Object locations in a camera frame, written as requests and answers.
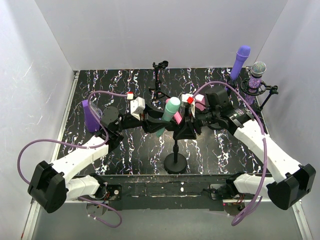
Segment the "pink microphone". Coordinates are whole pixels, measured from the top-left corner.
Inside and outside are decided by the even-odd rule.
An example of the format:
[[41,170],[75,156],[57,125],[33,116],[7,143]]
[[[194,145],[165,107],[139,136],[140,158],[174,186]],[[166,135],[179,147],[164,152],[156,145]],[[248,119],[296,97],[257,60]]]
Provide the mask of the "pink microphone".
[[171,97],[168,98],[165,101],[166,105],[165,105],[165,112],[167,113],[167,115],[169,117],[173,117],[174,120],[177,122],[177,124],[179,125],[180,122],[182,121],[182,116],[179,113],[180,110],[180,106],[181,106],[181,101],[179,98],[177,97]]

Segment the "teal green microphone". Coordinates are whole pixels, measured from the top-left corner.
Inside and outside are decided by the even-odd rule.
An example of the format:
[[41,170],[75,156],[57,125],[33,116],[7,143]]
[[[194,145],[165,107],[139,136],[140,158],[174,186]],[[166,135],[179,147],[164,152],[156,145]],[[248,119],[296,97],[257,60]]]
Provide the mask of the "teal green microphone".
[[181,106],[181,101],[177,97],[171,97],[166,100],[164,113],[162,115],[161,120],[170,122],[172,118],[179,124],[182,120],[182,117],[179,113],[179,109]]

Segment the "round base stand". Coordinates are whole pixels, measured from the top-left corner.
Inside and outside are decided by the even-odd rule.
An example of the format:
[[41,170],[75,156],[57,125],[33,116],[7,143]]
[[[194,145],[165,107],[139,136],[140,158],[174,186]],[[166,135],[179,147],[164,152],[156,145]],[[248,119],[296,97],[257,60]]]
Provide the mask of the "round base stand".
[[[226,82],[231,88],[236,89],[236,80],[232,79],[231,77],[228,78],[227,82]],[[229,87],[225,87],[226,93],[228,98],[230,99],[231,97],[231,93],[233,92]]]
[[177,134],[179,132],[179,127],[175,124],[173,127],[169,128],[173,131],[173,153],[167,155],[164,159],[164,168],[169,174],[183,174],[187,168],[187,159],[179,153],[179,145]]

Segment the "round base stand front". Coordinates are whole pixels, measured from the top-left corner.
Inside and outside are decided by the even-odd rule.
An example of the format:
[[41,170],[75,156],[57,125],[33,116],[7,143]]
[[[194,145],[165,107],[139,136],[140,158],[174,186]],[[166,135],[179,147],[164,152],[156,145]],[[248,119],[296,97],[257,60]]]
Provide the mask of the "round base stand front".
[[[232,79],[231,77],[228,78],[227,82],[226,82],[231,88],[236,89],[236,80]],[[226,93],[228,98],[230,99],[231,97],[231,93],[233,92],[229,87],[225,87]]]

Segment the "black tripod mic stand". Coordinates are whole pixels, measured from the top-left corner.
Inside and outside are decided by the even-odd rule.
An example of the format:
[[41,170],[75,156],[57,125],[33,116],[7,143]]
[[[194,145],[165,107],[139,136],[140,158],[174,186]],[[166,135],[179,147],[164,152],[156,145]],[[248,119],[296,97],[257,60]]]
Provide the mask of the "black tripod mic stand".
[[148,88],[149,92],[153,94],[151,97],[152,101],[160,100],[162,98],[169,98],[169,96],[161,90],[162,82],[159,79],[159,71],[165,70],[168,67],[168,65],[169,65],[169,62],[167,60],[159,62],[158,64],[156,64],[155,62],[152,63],[154,77],[155,77],[154,87]]

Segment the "glitter purple microphone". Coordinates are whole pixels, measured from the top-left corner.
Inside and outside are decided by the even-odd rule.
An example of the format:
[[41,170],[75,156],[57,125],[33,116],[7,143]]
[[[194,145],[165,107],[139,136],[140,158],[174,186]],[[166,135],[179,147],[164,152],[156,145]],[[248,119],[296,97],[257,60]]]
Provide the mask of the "glitter purple microphone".
[[262,61],[255,62],[250,69],[250,77],[247,83],[246,91],[248,93],[257,93],[261,85],[262,75],[266,72],[267,66]]

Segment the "purple plastic microphone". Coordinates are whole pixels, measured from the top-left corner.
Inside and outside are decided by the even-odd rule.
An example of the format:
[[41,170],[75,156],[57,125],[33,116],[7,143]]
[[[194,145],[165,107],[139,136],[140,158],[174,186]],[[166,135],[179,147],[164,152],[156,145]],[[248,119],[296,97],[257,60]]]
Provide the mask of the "purple plastic microphone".
[[250,56],[250,53],[251,53],[250,46],[242,45],[239,47],[238,51],[236,52],[235,61],[234,61],[233,67],[231,69],[231,72],[230,72],[228,78],[232,78],[233,80],[237,81],[237,78],[240,74],[240,71],[241,71],[245,61]]

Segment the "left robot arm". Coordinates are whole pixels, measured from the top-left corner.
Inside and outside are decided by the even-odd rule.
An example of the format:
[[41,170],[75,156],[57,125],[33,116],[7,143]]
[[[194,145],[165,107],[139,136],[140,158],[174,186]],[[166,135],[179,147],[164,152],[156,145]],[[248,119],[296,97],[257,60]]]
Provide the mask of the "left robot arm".
[[33,173],[27,192],[47,213],[58,210],[67,200],[91,196],[100,200],[107,194],[107,183],[96,173],[77,178],[76,175],[96,160],[108,155],[123,140],[122,130],[142,127],[155,133],[172,124],[167,111],[161,112],[131,101],[133,113],[120,114],[110,106],[104,109],[89,141],[68,155],[51,163],[40,162]]

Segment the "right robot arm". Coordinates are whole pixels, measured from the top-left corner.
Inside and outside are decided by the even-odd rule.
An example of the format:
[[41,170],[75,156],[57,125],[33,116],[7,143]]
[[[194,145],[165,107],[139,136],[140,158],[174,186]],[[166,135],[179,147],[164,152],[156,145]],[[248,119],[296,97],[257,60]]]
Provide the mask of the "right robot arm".
[[166,110],[178,114],[184,107],[185,114],[176,119],[180,139],[194,139],[204,126],[215,125],[225,129],[241,141],[263,163],[261,176],[236,173],[218,188],[219,196],[252,194],[269,198],[278,208],[287,210],[310,193],[316,176],[315,168],[302,165],[282,150],[268,134],[254,112],[235,108],[225,89],[211,88],[204,98],[208,107],[197,96],[182,94],[166,101]]

